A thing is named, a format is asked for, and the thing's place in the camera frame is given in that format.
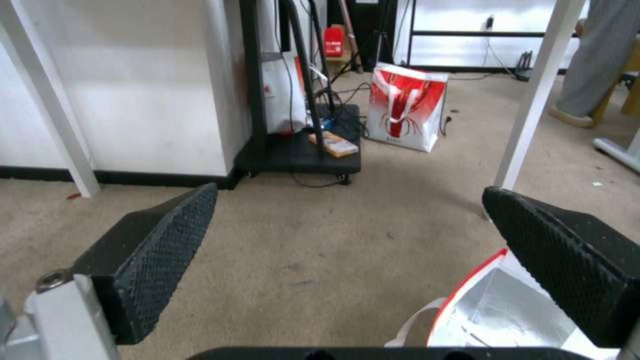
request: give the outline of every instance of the gray pants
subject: gray pants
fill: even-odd
[[[591,0],[557,107],[578,117],[593,112],[627,63],[639,29],[640,0]]]

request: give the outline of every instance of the small box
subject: small box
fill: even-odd
[[[329,131],[323,131],[324,149],[331,154],[334,158],[341,158],[343,156],[355,154],[358,152],[358,147],[351,142],[339,137],[338,135]],[[309,134],[309,141],[316,142],[316,134]]]

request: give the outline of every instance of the red and white shopping bag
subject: red and white shopping bag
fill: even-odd
[[[430,152],[438,140],[446,88],[447,74],[378,63],[371,81],[369,137]]]
[[[438,314],[428,347],[553,347],[603,360],[619,351],[590,342],[508,249],[473,269],[448,297],[418,310],[385,347],[404,346],[429,309]]]

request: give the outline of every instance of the white table leg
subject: white table leg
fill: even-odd
[[[50,76],[55,69],[38,56],[38,52],[44,49],[34,46],[33,37],[37,34],[34,31],[28,33],[26,25],[30,24],[23,23],[18,10],[11,0],[0,0],[0,26],[4,29],[4,32],[0,31],[0,40],[18,73],[22,74],[22,80],[43,115],[49,134],[80,194],[91,197],[100,191],[100,186],[62,105],[59,92],[63,87],[53,83],[58,80],[58,76]]]
[[[584,0],[557,0],[494,185],[513,189]]]
[[[623,149],[618,144],[605,138],[593,140],[593,146],[640,173],[640,129],[636,132],[628,149]]]

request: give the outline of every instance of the metal bolt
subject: metal bolt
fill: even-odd
[[[55,289],[73,279],[73,275],[67,269],[54,270],[41,276],[36,282],[36,292],[41,294],[45,291]]]

